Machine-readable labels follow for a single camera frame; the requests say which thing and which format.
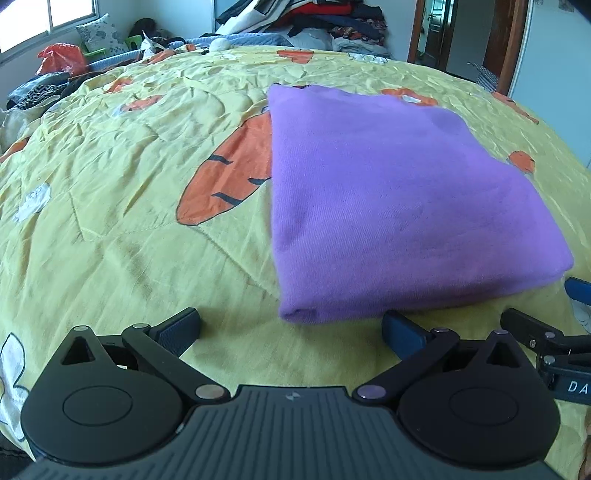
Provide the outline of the wooden door frame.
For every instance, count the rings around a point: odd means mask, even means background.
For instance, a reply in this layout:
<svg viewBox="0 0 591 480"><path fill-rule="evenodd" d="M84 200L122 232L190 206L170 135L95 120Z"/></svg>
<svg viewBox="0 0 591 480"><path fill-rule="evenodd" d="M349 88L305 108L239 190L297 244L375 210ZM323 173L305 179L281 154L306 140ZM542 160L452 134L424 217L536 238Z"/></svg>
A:
<svg viewBox="0 0 591 480"><path fill-rule="evenodd" d="M478 73L468 63L483 65L507 95L529 12L524 0L417 1L408 61L473 83Z"/></svg>

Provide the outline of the black white patterned cloth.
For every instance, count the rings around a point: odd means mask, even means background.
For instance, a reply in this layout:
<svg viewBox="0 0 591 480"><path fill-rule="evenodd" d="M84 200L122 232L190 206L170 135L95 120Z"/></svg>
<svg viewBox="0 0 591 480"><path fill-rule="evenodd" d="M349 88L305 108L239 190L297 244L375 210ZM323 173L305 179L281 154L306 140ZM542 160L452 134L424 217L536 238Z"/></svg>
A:
<svg viewBox="0 0 591 480"><path fill-rule="evenodd" d="M71 76L67 72L54 72L36 76L21 84L7 96L6 108L16 107L28 110L52 96L63 99L75 92L84 81L98 75L98 72Z"/></svg>

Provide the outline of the white plastic bag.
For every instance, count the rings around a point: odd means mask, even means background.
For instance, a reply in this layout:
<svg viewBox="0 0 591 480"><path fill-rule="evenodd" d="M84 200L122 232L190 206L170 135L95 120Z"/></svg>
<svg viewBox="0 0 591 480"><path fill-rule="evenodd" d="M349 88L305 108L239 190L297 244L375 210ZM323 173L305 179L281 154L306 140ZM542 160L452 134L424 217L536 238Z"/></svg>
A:
<svg viewBox="0 0 591 480"><path fill-rule="evenodd" d="M20 110L14 107L1 111L0 144L4 154L15 142L29 137L39 125L37 109Z"/></svg>

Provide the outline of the orange plastic bag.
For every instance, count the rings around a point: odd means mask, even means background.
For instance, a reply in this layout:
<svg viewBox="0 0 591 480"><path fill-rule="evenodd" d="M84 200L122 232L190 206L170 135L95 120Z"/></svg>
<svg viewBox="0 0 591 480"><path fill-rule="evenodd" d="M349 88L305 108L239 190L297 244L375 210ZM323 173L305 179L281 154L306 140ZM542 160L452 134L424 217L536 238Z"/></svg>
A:
<svg viewBox="0 0 591 480"><path fill-rule="evenodd" d="M52 44L40 51L37 57L41 60L37 75L65 72L70 76L78 76L88 71L82 50L73 44Z"/></svg>

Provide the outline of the window with metal frame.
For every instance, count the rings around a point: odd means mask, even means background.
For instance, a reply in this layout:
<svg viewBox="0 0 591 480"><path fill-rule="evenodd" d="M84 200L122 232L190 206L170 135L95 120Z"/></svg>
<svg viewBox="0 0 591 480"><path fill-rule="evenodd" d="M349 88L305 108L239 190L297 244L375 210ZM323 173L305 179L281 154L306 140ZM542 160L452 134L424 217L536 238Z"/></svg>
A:
<svg viewBox="0 0 591 480"><path fill-rule="evenodd" d="M97 1L2 1L1 61L98 17Z"/></svg>

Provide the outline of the blue quilted blanket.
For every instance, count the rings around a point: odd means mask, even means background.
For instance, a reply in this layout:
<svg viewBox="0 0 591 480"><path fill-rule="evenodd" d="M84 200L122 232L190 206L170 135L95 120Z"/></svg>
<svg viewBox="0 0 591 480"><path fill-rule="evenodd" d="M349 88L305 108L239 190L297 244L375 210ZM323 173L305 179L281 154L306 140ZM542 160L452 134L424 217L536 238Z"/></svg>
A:
<svg viewBox="0 0 591 480"><path fill-rule="evenodd" d="M229 44L232 46L293 46L293 44L291 44L290 41L288 41L283 35L269 32L209 35L190 38L187 40L181 37L174 37L170 40L164 40L163 42L156 43L155 47L152 47L146 40L143 40L138 49L130 50L125 53L120 53L92 62L87 66L87 68L89 72L104 71L109 68L114 68L115 66L125 62L136 61L137 59L142 60L145 51L148 51L149 53L159 53L166 48L172 50L181 48L185 44L192 44L200 49L209 49L211 43L214 40L221 38L228 40Z"/></svg>

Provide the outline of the white wardrobe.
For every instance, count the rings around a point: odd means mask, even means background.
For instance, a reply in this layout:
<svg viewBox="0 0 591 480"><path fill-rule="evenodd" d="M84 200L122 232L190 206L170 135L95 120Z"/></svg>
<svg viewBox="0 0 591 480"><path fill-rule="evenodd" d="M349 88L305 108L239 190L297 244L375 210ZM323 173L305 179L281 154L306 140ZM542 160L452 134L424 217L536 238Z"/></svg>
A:
<svg viewBox="0 0 591 480"><path fill-rule="evenodd" d="M531 1L509 96L590 166L590 22L568 1Z"/></svg>

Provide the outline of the checkered basket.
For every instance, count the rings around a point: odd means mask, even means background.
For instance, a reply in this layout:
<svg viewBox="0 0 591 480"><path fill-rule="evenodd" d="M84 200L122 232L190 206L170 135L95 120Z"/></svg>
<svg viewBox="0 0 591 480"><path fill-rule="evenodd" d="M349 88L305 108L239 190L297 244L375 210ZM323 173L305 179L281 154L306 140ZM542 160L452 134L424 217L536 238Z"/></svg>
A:
<svg viewBox="0 0 591 480"><path fill-rule="evenodd" d="M478 65L473 62L469 62L468 65L478 73L476 79L478 85L489 92L497 91L499 78L493 72L483 65Z"/></svg>

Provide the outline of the purple sweater red trim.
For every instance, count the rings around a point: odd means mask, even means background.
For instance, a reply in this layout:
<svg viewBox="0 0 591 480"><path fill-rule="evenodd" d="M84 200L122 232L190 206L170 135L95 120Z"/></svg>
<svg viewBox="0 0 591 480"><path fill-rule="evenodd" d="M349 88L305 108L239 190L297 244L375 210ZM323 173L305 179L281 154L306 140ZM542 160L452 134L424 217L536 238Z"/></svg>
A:
<svg viewBox="0 0 591 480"><path fill-rule="evenodd" d="M271 242L280 316L324 323L456 307L573 266L532 182L456 113L273 85Z"/></svg>

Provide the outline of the patterned white pillow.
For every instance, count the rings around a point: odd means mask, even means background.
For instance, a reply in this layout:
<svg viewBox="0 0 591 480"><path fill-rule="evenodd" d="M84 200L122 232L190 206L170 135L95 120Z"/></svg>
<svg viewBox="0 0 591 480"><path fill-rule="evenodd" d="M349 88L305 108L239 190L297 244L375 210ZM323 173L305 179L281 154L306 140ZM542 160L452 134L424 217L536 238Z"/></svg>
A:
<svg viewBox="0 0 591 480"><path fill-rule="evenodd" d="M112 44L123 45L123 37L108 13L89 23L78 25L76 31L89 51Z"/></svg>

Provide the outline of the white plush toy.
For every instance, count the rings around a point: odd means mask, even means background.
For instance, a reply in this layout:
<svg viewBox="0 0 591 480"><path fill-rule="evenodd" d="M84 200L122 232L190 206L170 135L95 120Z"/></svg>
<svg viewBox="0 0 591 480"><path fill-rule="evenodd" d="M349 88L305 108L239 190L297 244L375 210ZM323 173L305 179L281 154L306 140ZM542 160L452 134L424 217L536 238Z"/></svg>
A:
<svg viewBox="0 0 591 480"><path fill-rule="evenodd" d="M231 42L228 39L223 37L216 37L214 40L211 41L211 44L208 46L208 50L211 52L221 52L228 50L232 47Z"/></svg>

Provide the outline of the pile of assorted clothes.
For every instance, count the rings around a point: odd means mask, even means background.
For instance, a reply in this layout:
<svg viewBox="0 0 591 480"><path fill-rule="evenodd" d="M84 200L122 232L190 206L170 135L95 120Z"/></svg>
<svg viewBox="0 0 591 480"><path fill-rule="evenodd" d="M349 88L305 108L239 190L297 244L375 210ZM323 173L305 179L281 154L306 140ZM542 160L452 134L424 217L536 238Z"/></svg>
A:
<svg viewBox="0 0 591 480"><path fill-rule="evenodd" d="M222 36L280 35L303 49L391 57L384 13L363 1L237 1L216 24Z"/></svg>

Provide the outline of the green plastic stool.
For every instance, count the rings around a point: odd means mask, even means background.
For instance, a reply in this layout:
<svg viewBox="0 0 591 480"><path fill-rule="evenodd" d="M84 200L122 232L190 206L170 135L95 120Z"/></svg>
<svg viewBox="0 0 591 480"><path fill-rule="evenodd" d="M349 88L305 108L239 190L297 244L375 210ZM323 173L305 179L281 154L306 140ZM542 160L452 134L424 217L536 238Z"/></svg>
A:
<svg viewBox="0 0 591 480"><path fill-rule="evenodd" d="M143 38L140 35L127 37L123 45L112 44L89 51L84 44L81 45L82 54L87 61L98 61L114 55L138 50Z"/></svg>

